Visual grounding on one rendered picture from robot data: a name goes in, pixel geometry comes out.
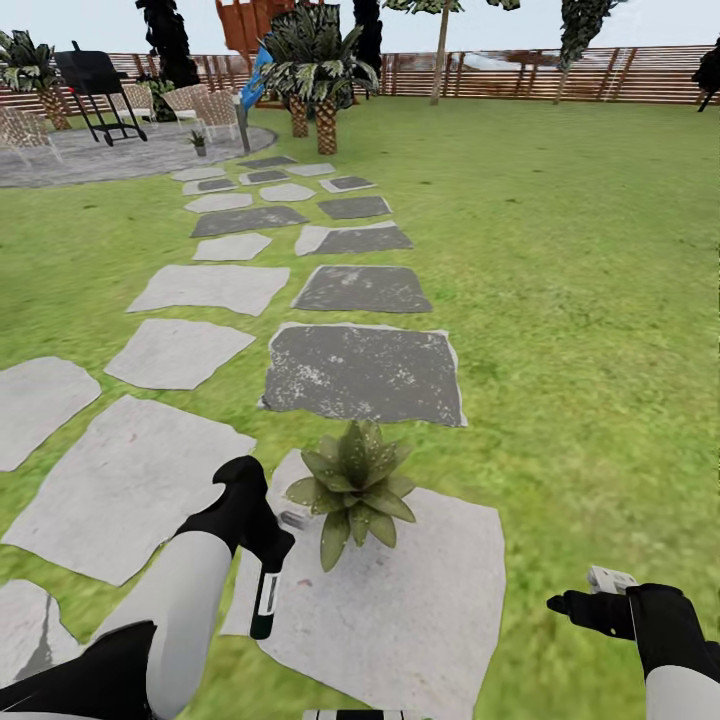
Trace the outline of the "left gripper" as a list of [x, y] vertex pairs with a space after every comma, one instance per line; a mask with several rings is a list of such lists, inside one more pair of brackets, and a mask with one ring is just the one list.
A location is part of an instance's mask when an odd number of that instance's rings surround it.
[[295, 537], [277, 525], [275, 515], [270, 510], [263, 523], [253, 529], [246, 529], [241, 537], [240, 546], [278, 567], [282, 564], [283, 557], [291, 551], [294, 543]]

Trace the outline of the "insectifuge atomizer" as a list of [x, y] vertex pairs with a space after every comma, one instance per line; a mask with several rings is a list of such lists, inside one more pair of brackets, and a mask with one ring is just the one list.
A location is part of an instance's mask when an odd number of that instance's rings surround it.
[[274, 563], [263, 559], [257, 598], [249, 635], [255, 639], [269, 638], [277, 604], [281, 573]]

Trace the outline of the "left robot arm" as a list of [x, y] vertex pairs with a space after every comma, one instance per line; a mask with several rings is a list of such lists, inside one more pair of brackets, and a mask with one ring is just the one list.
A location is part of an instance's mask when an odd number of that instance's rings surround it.
[[249, 456], [221, 465], [82, 655], [0, 687], [0, 720], [172, 720], [185, 712], [237, 547], [278, 567], [295, 543], [280, 526], [313, 531], [313, 512], [290, 501], [270, 506], [267, 490]]

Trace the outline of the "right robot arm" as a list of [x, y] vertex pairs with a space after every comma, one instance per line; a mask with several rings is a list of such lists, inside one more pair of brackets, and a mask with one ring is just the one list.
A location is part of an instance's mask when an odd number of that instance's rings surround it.
[[691, 600], [670, 585], [639, 585], [628, 573], [591, 565], [591, 595], [546, 602], [571, 623], [637, 644], [646, 720], [720, 720], [720, 644], [705, 641]]

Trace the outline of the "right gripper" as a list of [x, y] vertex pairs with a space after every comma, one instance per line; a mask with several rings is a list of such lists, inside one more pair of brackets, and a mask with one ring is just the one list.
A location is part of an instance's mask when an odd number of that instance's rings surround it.
[[569, 615], [571, 623], [594, 629], [617, 639], [630, 639], [624, 636], [610, 616], [610, 600], [621, 596], [616, 595], [589, 595], [581, 591], [567, 591], [563, 595], [555, 595], [546, 602], [552, 611]]

